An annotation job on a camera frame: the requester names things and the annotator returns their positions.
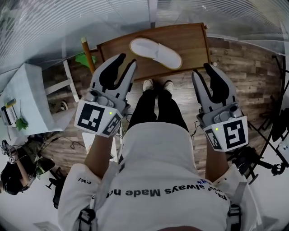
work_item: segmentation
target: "black pants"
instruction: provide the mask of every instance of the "black pants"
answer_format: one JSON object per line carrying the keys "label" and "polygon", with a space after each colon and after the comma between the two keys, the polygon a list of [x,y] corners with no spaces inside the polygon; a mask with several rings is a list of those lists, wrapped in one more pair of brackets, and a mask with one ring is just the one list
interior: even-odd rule
{"label": "black pants", "polygon": [[178,108],[177,103],[172,99],[172,95],[169,91],[163,90],[158,95],[158,119],[154,113],[155,98],[155,91],[146,90],[143,92],[131,117],[128,129],[135,124],[158,121],[176,124],[189,131],[182,118],[180,109]]}

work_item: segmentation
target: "green plant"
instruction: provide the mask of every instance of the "green plant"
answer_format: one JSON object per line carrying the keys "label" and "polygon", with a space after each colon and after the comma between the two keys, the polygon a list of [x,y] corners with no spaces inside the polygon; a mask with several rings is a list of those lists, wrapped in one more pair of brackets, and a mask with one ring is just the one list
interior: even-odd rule
{"label": "green plant", "polygon": [[16,120],[16,128],[18,128],[18,131],[21,129],[26,130],[28,128],[28,123],[24,118],[19,118]]}

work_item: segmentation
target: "wooden table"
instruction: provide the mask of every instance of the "wooden table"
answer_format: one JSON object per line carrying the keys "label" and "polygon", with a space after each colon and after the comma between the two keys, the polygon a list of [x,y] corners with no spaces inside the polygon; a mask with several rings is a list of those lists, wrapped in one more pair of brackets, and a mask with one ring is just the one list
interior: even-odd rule
{"label": "wooden table", "polygon": [[[182,67],[178,70],[170,70],[152,59],[133,54],[129,44],[137,37],[151,39],[175,50],[182,57]],[[102,43],[98,45],[98,49],[103,61],[120,53],[126,54],[126,59],[119,68],[119,73],[123,72],[132,59],[136,59],[135,81],[201,69],[204,63],[210,63],[210,52],[203,23],[181,24],[135,32]]]}

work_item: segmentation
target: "person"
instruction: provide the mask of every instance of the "person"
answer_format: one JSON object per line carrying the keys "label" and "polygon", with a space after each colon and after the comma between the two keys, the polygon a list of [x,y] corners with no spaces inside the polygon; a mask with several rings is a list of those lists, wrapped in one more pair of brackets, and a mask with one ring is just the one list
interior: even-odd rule
{"label": "person", "polygon": [[32,174],[35,166],[30,157],[24,156],[25,154],[22,154],[22,152],[21,149],[18,149],[14,155],[16,163],[10,164],[8,162],[2,171],[0,175],[0,193],[4,191],[11,195],[17,195],[25,190],[25,187],[29,184],[30,178],[27,171]]}
{"label": "person", "polygon": [[[243,177],[208,141],[205,178],[200,177],[189,130],[172,99],[172,81],[156,92],[147,80],[143,91],[123,138],[116,176],[108,170],[113,137],[96,136],[84,164],[72,166],[58,208],[62,230],[226,230],[230,199]],[[254,204],[248,195],[246,186],[243,230],[252,226],[248,217],[255,222],[255,214],[246,211]],[[91,211],[95,218],[83,222],[84,212]]]}

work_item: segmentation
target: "wood plank flooring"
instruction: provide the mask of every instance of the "wood plank flooring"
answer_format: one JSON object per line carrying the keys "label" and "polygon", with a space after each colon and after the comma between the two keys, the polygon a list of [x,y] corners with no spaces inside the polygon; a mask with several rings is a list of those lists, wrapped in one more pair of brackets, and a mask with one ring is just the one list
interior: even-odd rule
{"label": "wood plank flooring", "polygon": [[[217,38],[209,38],[208,40],[212,62],[216,62],[218,67],[234,82],[242,111],[248,116],[250,122],[255,126],[259,126],[263,122],[263,119],[259,115],[271,107],[270,96],[272,95],[277,99],[280,93],[280,73],[275,60],[271,58],[273,53],[239,42],[229,42]],[[100,60],[101,58],[98,56],[96,67],[101,64]],[[79,95],[84,95],[91,80],[89,68],[76,63],[74,59],[69,60],[69,66]],[[200,72],[204,76],[206,83],[209,84],[209,77],[204,71]],[[65,80],[65,78],[62,64],[43,71],[45,87]],[[200,105],[197,102],[191,81],[191,72],[159,78],[158,81],[164,83],[168,79],[171,79],[175,84],[173,99],[179,105],[183,118],[192,134],[195,131],[194,122],[197,121],[196,115],[198,114]],[[141,94],[142,83],[135,83],[128,94],[131,113],[135,109]],[[52,111],[56,110],[61,100],[66,100],[70,108],[77,106],[71,92],[68,89],[64,89],[49,95],[48,101]],[[55,134],[48,142],[54,137],[65,136],[83,144],[82,131],[75,128],[73,123],[74,118],[64,132]],[[123,120],[123,123],[124,128],[127,127],[128,123],[126,120]],[[263,134],[267,136],[269,129],[263,132]],[[250,146],[255,147],[258,152],[261,151],[265,143],[258,133],[253,130],[249,130],[249,141]],[[58,166],[61,166],[65,172],[68,172],[73,164],[83,162],[86,157],[84,147],[75,144],[75,149],[71,149],[70,145],[70,141],[60,138],[43,150],[42,155],[53,158]],[[196,134],[193,136],[193,146],[197,169],[201,175],[204,175],[206,139],[204,132],[200,128],[197,129]]]}

